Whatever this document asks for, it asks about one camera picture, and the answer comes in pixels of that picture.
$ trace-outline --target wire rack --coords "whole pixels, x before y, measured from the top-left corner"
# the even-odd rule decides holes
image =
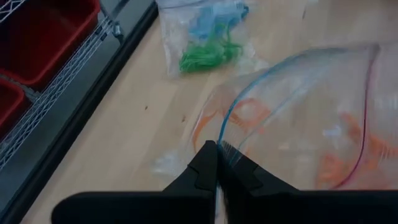
[[[101,45],[104,38],[112,32],[112,29],[113,21],[109,17],[105,17],[96,26],[95,31],[79,46],[78,50],[58,72],[44,92],[34,99],[34,103],[30,109],[3,141],[0,142],[0,170],[2,170],[40,120],[47,114],[58,97]]]
[[[7,19],[26,0],[0,0],[0,23]]]

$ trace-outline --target wooden table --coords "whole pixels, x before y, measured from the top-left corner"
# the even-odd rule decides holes
[[[398,37],[394,0],[258,0],[253,9],[246,24],[257,56],[270,64],[311,46]],[[209,92],[231,75],[168,80],[159,49],[156,20],[23,223],[49,223],[53,207],[78,192],[168,184],[152,173],[153,161],[188,138]]]

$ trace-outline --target green yarn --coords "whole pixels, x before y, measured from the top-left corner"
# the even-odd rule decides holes
[[[185,73],[205,72],[236,59],[243,52],[239,44],[232,43],[229,27],[227,38],[209,38],[204,45],[190,42],[180,60],[180,71]]]

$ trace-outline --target red plastic tray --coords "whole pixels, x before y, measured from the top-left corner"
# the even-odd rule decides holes
[[[21,88],[0,78],[0,140],[29,105],[29,100]]]
[[[0,73],[43,90],[91,34],[98,0],[28,0],[0,26]]]

